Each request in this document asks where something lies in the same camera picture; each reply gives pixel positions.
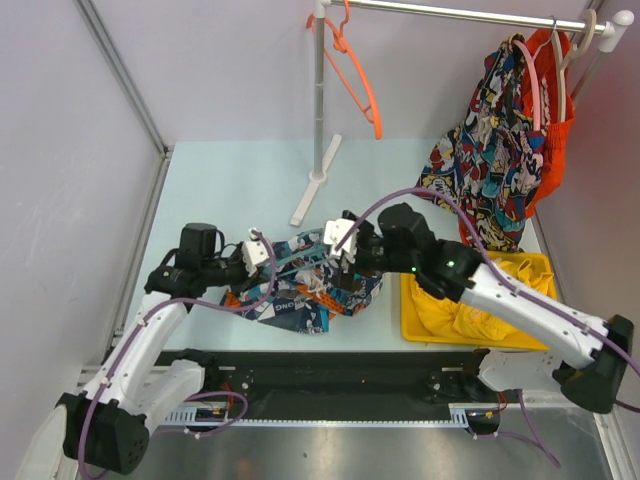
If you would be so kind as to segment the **teal plastic hanger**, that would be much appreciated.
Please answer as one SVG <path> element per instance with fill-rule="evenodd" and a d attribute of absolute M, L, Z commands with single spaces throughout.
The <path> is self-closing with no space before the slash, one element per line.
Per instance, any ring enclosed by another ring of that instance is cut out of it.
<path fill-rule="evenodd" d="M 289 240 L 274 242 L 276 277 L 292 276 L 324 263 L 328 254 L 323 237 L 323 229 L 311 229 L 300 232 Z"/>

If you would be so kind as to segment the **orange blue patterned shorts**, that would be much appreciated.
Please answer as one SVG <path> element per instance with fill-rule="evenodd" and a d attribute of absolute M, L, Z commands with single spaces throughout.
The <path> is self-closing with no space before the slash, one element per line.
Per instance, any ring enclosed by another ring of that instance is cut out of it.
<path fill-rule="evenodd" d="M 341 289 L 335 283 L 338 261 L 324 263 L 292 276 L 276 277 L 276 267 L 265 266 L 268 281 L 235 297 L 227 289 L 220 301 L 250 321 L 300 334 L 329 331 L 336 316 L 354 316 L 366 309 L 380 293 L 380 281 L 364 281 L 361 289 Z"/>

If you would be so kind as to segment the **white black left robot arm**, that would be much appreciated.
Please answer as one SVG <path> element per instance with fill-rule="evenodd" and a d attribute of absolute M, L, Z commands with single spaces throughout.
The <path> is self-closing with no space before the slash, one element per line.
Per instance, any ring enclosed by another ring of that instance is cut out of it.
<path fill-rule="evenodd" d="M 174 361 L 157 379 L 149 375 L 167 341 L 212 287 L 240 287 L 264 266 L 274 270 L 273 247 L 258 230 L 223 256 L 219 230 L 189 223 L 178 247 L 167 252 L 150 274 L 134 322 L 124 332 L 95 376 L 78 394 L 63 394 L 66 410 L 63 451 L 78 463 L 82 478 L 110 472 L 127 475 L 146 453 L 165 418 L 190 398 L 207 400 L 221 387 L 220 374 L 202 353 Z"/>

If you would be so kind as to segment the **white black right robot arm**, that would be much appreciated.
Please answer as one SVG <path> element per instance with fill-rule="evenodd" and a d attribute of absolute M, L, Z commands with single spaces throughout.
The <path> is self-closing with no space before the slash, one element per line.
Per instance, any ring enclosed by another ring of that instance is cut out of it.
<path fill-rule="evenodd" d="M 378 224 L 344 212 L 326 223 L 323 242 L 342 275 L 363 272 L 410 274 L 432 297 L 477 308 L 536 338 L 544 352 L 492 348 L 461 376 L 463 393 L 484 401 L 495 391 L 549 391 L 573 404 L 607 414 L 627 367 L 633 323 L 608 320 L 566 306 L 514 276 L 477 250 L 439 240 L 408 204 L 384 209 Z"/>

